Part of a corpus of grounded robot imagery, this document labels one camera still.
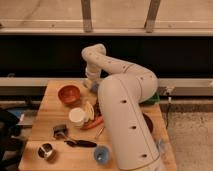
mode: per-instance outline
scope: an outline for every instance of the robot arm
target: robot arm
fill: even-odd
[[[119,169],[164,171],[138,104],[156,92],[155,74],[137,64],[106,56],[101,44],[83,49],[82,56],[90,80],[98,80],[102,69],[110,74],[99,86],[98,99]]]

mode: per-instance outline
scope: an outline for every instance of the orange bowl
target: orange bowl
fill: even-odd
[[[65,105],[70,105],[80,98],[80,90],[74,85],[64,86],[59,90],[58,98]]]

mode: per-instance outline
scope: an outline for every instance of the yellow object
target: yellow object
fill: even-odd
[[[85,113],[86,113],[86,117],[88,118],[88,120],[94,120],[95,117],[95,112],[94,112],[94,108],[92,106],[92,104],[89,101],[86,101],[85,104]]]

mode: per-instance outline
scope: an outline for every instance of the wooden tabletop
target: wooden tabletop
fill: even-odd
[[[58,99],[58,91],[65,85],[76,85],[81,91],[81,99],[72,106],[63,105]],[[84,107],[85,102],[89,100],[95,104],[96,95],[92,94],[83,87],[80,81],[50,81],[48,83],[44,98],[41,102],[36,120],[24,150],[19,170],[20,171],[118,171],[114,153],[108,139],[107,131],[104,130],[98,140],[95,135],[103,127],[103,123],[90,130],[80,130],[75,128],[68,119],[69,111],[74,107]],[[158,104],[145,106],[142,111],[146,113],[154,124],[152,133],[155,140],[163,139],[165,142],[166,153],[162,156],[168,171],[176,171],[177,166],[169,142],[168,134],[165,129],[164,121]],[[93,148],[72,148],[61,140],[53,138],[53,127],[58,124],[66,124],[69,130],[68,134],[72,138],[84,139],[96,142],[98,145],[105,145],[110,150],[110,162],[106,165],[99,165],[93,158]],[[56,156],[50,162],[47,162],[38,156],[38,148],[44,144],[50,143],[56,150]]]

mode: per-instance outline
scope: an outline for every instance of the gray floor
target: gray floor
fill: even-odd
[[[179,171],[213,170],[213,100],[172,100],[168,111],[167,100],[160,102],[168,134]],[[24,125],[32,124],[37,111],[27,110]],[[30,128],[22,130],[21,139],[27,140]]]

